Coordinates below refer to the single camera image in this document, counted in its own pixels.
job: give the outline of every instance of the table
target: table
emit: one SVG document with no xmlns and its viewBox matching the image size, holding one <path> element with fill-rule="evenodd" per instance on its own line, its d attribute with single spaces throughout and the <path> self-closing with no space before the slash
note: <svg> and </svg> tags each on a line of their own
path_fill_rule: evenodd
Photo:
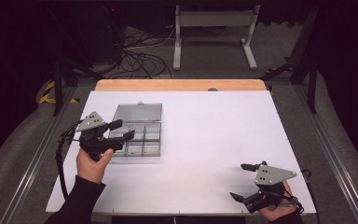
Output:
<svg viewBox="0 0 358 224">
<path fill-rule="evenodd" d="M 219 91 L 205 91 L 210 88 Z M 114 157 L 106 168 L 107 187 L 94 207 L 96 214 L 246 216 L 244 205 L 229 195 L 257 192 L 255 173 L 243 171 L 242 163 L 265 160 L 301 174 L 260 80 L 102 80 L 90 93 L 81 117 L 97 110 L 112 120 L 118 104 L 140 100 L 163 105 L 161 157 Z M 78 149 L 78 142 L 73 142 L 63 165 L 68 189 L 74 185 Z M 58 181 L 48 212 L 63 203 Z M 305 213 L 315 213 L 303 177 L 288 183 Z"/>
</svg>

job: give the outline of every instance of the clear plastic box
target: clear plastic box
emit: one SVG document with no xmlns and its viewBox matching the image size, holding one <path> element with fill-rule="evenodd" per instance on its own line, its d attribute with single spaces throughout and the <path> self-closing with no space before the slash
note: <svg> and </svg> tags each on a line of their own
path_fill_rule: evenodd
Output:
<svg viewBox="0 0 358 224">
<path fill-rule="evenodd" d="M 119 105 L 113 120 L 122 119 L 123 126 L 112 130 L 109 137 L 122 136 L 135 130 L 135 136 L 126 142 L 115 156 L 159 157 L 161 142 L 162 104 Z"/>
</svg>

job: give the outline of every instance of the black sleeve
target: black sleeve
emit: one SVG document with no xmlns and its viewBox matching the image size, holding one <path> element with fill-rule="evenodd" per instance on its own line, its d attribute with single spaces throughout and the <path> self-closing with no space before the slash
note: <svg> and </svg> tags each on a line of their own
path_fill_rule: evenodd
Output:
<svg viewBox="0 0 358 224">
<path fill-rule="evenodd" d="M 105 184 L 96 184 L 76 176 L 75 185 L 61 209 L 45 223 L 91 223 L 94 205 L 103 192 Z"/>
<path fill-rule="evenodd" d="M 270 221 L 270 224 L 304 224 L 304 222 L 297 209 L 295 212 L 292 212 L 291 214 Z"/>
</svg>

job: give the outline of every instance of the metal stand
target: metal stand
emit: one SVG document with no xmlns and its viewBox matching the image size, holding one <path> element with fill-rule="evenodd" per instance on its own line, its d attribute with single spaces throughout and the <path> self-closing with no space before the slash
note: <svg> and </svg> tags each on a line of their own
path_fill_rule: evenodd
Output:
<svg viewBox="0 0 358 224">
<path fill-rule="evenodd" d="M 182 40 L 180 28 L 189 26 L 249 26 L 249 33 L 246 38 L 241 40 L 245 51 L 248 64 L 252 70 L 257 68 L 255 57 L 251 51 L 251 40 L 255 30 L 260 6 L 255 6 L 253 10 L 244 11 L 181 11 L 180 6 L 176 6 L 175 23 L 176 38 L 175 52 L 173 55 L 173 69 L 180 69 L 182 56 Z"/>
<path fill-rule="evenodd" d="M 301 84 L 307 74 L 310 74 L 308 104 L 313 113 L 316 113 L 314 105 L 317 74 L 315 62 L 316 52 L 315 49 L 308 48 L 308 44 L 310 42 L 310 34 L 316 20 L 316 15 L 318 14 L 318 9 L 318 6 L 314 6 L 311 9 L 287 63 L 277 69 L 269 69 L 266 74 L 260 78 L 263 81 L 267 81 L 280 75 L 282 72 L 294 69 L 290 81 L 292 84 Z"/>
</svg>

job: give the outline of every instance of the transparent lid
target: transparent lid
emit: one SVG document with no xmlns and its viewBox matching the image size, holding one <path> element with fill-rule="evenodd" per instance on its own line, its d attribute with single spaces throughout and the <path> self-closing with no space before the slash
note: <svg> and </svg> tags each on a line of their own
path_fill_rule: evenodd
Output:
<svg viewBox="0 0 358 224">
<path fill-rule="evenodd" d="M 118 105 L 114 120 L 123 122 L 155 122 L 161 121 L 162 104 Z"/>
</svg>

